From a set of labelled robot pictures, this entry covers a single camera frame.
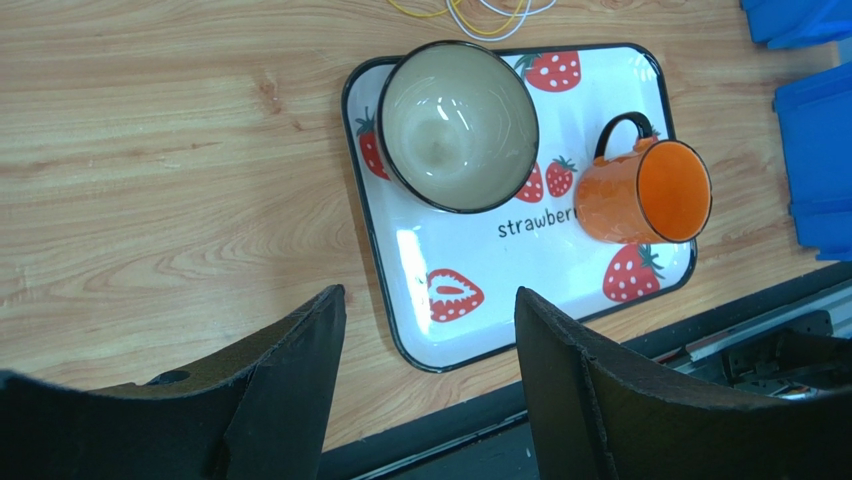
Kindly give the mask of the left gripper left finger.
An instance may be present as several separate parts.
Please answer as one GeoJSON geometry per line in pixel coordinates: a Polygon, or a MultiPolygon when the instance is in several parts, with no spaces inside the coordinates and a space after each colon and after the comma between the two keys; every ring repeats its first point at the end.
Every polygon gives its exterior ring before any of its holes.
{"type": "Polygon", "coordinates": [[[78,390],[1,374],[5,479],[313,479],[345,336],[332,285],[145,384],[78,390]]]}

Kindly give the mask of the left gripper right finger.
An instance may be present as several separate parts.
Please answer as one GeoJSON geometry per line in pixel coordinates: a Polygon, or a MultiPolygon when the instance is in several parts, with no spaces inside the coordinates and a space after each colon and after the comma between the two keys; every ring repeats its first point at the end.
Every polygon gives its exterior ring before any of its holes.
{"type": "Polygon", "coordinates": [[[520,288],[515,330],[543,479],[847,479],[851,393],[785,400],[660,365],[520,288]]]}

